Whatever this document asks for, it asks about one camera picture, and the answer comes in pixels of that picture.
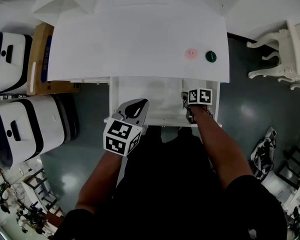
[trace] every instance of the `dark gray floor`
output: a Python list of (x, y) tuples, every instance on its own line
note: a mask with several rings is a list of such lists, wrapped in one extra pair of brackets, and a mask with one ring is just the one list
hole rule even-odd
[[(274, 169), (283, 159), (283, 150), (300, 147), (300, 89), (275, 77), (249, 79), (248, 72), (271, 68), (276, 63), (262, 61), (262, 49), (249, 49), (229, 39), (230, 83), (222, 83), (219, 118), (223, 129), (242, 147), (247, 157), (272, 126), (277, 131)], [(74, 208), (78, 193), (104, 153), (103, 119), (109, 115), (109, 87), (85, 84), (73, 95), (80, 123), (76, 141), (64, 144), (41, 156), (59, 205), (68, 212)], [(175, 128), (164, 128), (163, 141), (176, 136)]]

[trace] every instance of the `open drawer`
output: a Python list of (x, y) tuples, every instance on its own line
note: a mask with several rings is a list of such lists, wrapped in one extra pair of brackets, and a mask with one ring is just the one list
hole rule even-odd
[(212, 105), (209, 106), (214, 120), (218, 119), (220, 83), (198, 79), (170, 77), (116, 76), (109, 81), (109, 115), (127, 101), (144, 98), (149, 109), (144, 124), (149, 126), (197, 127), (186, 119), (181, 92), (196, 88), (212, 89)]

